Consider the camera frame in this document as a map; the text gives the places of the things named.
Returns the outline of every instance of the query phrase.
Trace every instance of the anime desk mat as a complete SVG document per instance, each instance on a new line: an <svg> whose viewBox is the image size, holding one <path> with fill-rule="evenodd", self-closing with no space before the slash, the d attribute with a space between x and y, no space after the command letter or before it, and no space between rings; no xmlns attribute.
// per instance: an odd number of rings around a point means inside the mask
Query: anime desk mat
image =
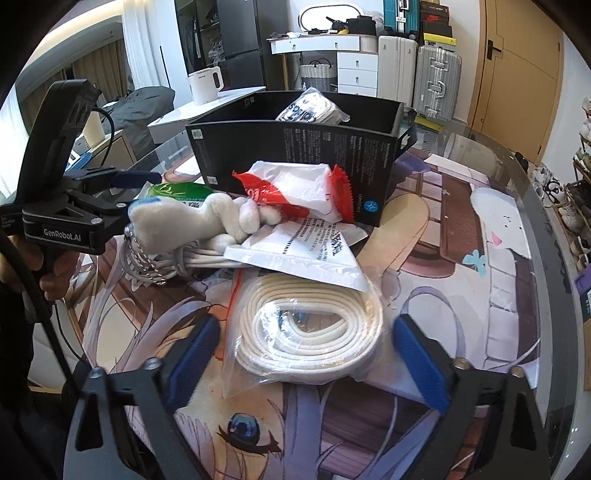
<svg viewBox="0 0 591 480"><path fill-rule="evenodd" d="M431 171L398 183L358 261L381 286L390 324L407 312L451 357L501 372L520 365L535 387L538 307L515 201L463 165L435 155L427 164ZM114 238L98 258L81 256L66 297L93 365L121 372L162 357L204 312L225 330L231 271L145 286L125 278L121 243ZM399 479L439 419L391 342L364 382L263 384L232 398L222 398L223 354L222 340L176 413L215 480ZM129 416L149 445L138 413ZM483 425L477 414L449 480L464 477Z"/></svg>

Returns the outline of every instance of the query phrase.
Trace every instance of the wrapped package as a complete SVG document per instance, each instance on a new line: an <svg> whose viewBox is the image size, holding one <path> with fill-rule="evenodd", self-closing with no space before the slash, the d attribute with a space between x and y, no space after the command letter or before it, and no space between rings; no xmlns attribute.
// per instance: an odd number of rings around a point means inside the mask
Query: wrapped package
<svg viewBox="0 0 591 480"><path fill-rule="evenodd" d="M311 124L339 125L348 122L350 116L314 87L308 88L276 120L282 122L307 122Z"/></svg>
<svg viewBox="0 0 591 480"><path fill-rule="evenodd" d="M364 380L383 341L379 293L281 273L235 275L222 369L224 397L255 385Z"/></svg>

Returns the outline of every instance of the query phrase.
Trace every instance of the shoe box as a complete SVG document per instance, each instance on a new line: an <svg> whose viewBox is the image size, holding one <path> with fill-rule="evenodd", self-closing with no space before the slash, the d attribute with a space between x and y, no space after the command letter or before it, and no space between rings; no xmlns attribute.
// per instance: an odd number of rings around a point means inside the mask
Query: shoe box
<svg viewBox="0 0 591 480"><path fill-rule="evenodd" d="M449 25L449 7L445 5L422 1L421 23L425 34L453 37L453 31Z"/></svg>
<svg viewBox="0 0 591 480"><path fill-rule="evenodd" d="M421 2L421 22L449 25L449 7Z"/></svg>

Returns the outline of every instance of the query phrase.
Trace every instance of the blue gripper pad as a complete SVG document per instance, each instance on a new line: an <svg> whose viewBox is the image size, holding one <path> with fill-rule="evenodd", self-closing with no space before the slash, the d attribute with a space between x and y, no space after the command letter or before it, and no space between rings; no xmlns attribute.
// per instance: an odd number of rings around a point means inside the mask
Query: blue gripper pad
<svg viewBox="0 0 591 480"><path fill-rule="evenodd" d="M164 358L161 386L168 412L188 405L220 341L220 333L219 320L207 314L197 322L189 337L178 340Z"/></svg>
<svg viewBox="0 0 591 480"><path fill-rule="evenodd" d="M443 415L450 404L448 378L441 371L441 366L437 362L442 359L441 356L436 355L439 356L439 359L432 358L425 343L436 343L435 347L439 347L447 357L441 345L434 340L427 339L412 318L407 315L402 315L394 321L392 342L404 360L425 403Z"/></svg>

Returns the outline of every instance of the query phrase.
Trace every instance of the white rope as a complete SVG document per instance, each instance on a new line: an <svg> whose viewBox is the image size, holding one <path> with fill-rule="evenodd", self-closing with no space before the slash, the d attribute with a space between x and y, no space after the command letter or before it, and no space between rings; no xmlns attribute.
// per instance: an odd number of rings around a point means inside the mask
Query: white rope
<svg viewBox="0 0 591 480"><path fill-rule="evenodd" d="M375 290L365 294L285 274L247 285L237 302L236 359L249 372L276 381L323 384L368 360L384 323ZM295 312L336 314L328 328L304 332Z"/></svg>

